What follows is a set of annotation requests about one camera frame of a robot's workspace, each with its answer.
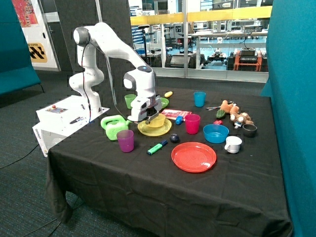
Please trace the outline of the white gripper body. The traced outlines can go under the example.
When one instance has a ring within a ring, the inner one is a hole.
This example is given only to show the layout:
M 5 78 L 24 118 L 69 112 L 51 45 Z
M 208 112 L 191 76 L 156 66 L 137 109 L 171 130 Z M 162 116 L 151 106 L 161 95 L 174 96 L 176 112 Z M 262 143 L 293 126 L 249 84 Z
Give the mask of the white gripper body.
M 136 98 L 131 103 L 131 115 L 127 117 L 132 122 L 141 122 L 147 119 L 153 120 L 159 115 L 161 108 L 161 97 L 159 95 L 152 97 Z

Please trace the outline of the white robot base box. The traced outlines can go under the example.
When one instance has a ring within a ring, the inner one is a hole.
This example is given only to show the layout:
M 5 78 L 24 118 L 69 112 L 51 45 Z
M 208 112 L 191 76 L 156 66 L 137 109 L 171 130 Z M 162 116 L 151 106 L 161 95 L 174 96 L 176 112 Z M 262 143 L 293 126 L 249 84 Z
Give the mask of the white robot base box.
M 89 107 L 84 98 L 77 95 L 37 110 L 39 123 L 33 126 L 33 132 L 43 155 L 47 157 L 50 148 L 108 110 L 105 107 Z

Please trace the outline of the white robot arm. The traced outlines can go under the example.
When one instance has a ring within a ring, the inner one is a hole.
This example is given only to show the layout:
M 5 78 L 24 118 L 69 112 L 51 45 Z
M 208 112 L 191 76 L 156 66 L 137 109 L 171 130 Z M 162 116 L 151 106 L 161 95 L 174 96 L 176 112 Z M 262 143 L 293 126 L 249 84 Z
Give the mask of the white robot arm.
M 131 103 L 128 120 L 150 123 L 159 115 L 162 103 L 155 91 L 155 72 L 108 24 L 100 22 L 94 26 L 78 27 L 74 30 L 74 41 L 77 44 L 78 64 L 83 68 L 83 72 L 71 76 L 69 83 L 71 88 L 85 99 L 84 105 L 89 116 L 97 117 L 102 111 L 99 94 L 92 90 L 92 87 L 104 80 L 104 74 L 96 64 L 97 49 L 107 58 L 127 60 L 135 68 L 123 77 L 125 88 L 134 89 L 137 93 Z

